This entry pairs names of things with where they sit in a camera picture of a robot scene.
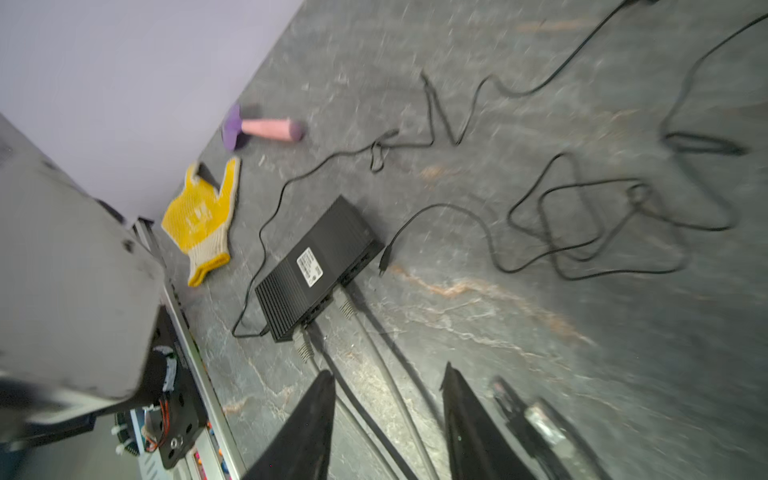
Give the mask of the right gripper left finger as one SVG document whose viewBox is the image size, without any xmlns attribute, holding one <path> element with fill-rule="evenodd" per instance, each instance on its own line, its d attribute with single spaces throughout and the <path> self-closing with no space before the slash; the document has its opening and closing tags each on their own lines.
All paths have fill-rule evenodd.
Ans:
<svg viewBox="0 0 768 480">
<path fill-rule="evenodd" d="M 321 370 L 243 479 L 326 479 L 335 416 L 335 379 Z"/>
</svg>

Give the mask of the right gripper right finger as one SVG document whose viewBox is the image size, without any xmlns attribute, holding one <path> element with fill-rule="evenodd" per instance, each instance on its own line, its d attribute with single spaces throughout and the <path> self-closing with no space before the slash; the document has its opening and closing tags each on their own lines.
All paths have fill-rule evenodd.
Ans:
<svg viewBox="0 0 768 480">
<path fill-rule="evenodd" d="M 450 362 L 441 391 L 452 479 L 535 478 Z"/>
</svg>

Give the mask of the black network switch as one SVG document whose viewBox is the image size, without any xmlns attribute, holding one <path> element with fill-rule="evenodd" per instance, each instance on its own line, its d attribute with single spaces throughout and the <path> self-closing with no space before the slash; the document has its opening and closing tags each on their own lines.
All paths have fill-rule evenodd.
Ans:
<svg viewBox="0 0 768 480">
<path fill-rule="evenodd" d="M 267 333 L 277 343 L 291 340 L 331 302 L 335 287 L 349 284 L 382 249 L 357 208 L 338 197 L 256 286 Z"/>
</svg>

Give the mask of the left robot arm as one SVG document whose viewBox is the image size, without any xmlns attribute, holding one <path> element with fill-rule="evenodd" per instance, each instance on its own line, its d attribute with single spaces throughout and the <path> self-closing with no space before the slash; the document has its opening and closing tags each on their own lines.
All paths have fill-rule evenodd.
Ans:
<svg viewBox="0 0 768 480">
<path fill-rule="evenodd" d="M 1 123 L 1 446 L 115 420 L 121 453 L 192 477 L 207 413 L 160 261 L 8 120 Z"/>
</svg>

